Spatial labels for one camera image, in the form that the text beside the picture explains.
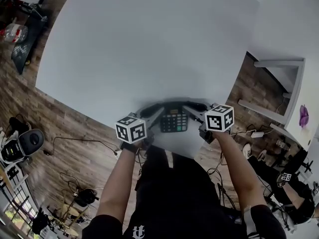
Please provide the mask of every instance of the purple object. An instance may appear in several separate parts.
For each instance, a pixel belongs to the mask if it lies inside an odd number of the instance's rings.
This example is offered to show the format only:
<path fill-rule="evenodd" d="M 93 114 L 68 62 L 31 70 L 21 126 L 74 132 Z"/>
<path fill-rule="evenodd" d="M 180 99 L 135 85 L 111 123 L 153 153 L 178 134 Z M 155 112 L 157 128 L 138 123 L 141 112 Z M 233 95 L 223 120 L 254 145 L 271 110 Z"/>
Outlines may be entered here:
<path fill-rule="evenodd" d="M 309 122 L 309 114 L 308 110 L 305 105 L 300 106 L 300 120 L 299 120 L 299 126 L 304 128 Z"/>

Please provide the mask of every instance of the wristwatch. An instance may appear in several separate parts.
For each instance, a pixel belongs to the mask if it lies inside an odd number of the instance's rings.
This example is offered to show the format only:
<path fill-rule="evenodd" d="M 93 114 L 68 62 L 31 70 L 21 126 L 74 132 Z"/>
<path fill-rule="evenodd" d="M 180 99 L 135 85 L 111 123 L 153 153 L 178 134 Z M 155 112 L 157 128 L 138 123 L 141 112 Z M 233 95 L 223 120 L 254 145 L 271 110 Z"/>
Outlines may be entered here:
<path fill-rule="evenodd" d="M 130 152 L 133 152 L 135 155 L 138 155 L 140 152 L 140 148 L 135 146 L 134 144 L 127 143 L 127 142 L 122 142 L 120 149 L 127 149 Z"/>

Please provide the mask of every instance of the shirt logo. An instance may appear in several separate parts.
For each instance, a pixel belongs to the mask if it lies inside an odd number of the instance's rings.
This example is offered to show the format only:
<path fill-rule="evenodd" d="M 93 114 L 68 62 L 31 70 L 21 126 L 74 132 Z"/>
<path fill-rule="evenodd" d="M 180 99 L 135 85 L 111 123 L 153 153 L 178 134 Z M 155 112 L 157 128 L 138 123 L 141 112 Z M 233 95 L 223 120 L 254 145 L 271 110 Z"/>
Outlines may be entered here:
<path fill-rule="evenodd" d="M 135 239 L 142 239 L 145 236 L 144 226 L 134 227 L 133 229 L 133 238 Z"/>

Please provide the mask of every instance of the person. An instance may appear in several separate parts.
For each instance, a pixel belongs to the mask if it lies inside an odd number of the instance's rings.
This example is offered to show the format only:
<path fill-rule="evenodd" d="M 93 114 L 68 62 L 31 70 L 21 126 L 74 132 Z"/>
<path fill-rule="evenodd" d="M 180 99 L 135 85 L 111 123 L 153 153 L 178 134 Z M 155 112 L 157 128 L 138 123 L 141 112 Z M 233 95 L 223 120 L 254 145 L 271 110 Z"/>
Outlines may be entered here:
<path fill-rule="evenodd" d="M 259 175 L 265 182 L 267 182 L 274 194 L 275 198 L 283 206 L 284 211 L 290 216 L 294 224 L 301 224 L 308 221 L 315 213 L 315 203 L 312 197 L 311 189 L 308 184 L 304 184 L 298 180 L 295 172 L 296 164 L 292 162 L 285 166 L 282 172 L 279 172 L 273 167 L 266 165 L 264 161 L 266 150 L 263 150 L 258 158 L 251 154 L 250 144 L 243 147 L 243 154 L 248 158 L 248 162 L 253 167 L 257 175 Z M 294 159 L 301 160 L 307 155 L 306 151 L 301 149 Z M 291 174 L 289 182 L 283 184 L 281 176 L 284 174 Z"/>
<path fill-rule="evenodd" d="M 105 184 L 96 217 L 83 230 L 82 239 L 286 238 L 237 143 L 228 133 L 214 132 L 213 136 L 227 161 L 241 222 L 220 205 L 214 184 L 197 162 L 174 154 L 173 168 L 169 168 L 165 151 L 151 146 L 137 182 L 136 209 L 122 235 L 135 164 L 135 153 L 124 148 Z"/>

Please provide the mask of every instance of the calculator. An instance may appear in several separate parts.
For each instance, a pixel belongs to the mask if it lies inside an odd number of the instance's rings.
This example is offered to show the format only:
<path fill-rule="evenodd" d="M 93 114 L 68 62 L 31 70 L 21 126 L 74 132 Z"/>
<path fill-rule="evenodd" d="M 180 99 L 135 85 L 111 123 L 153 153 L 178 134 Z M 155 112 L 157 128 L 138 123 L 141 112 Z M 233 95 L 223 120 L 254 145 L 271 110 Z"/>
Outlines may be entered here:
<path fill-rule="evenodd" d="M 181 109 L 168 110 L 160 119 L 163 133 L 184 132 L 187 130 L 188 116 Z"/>

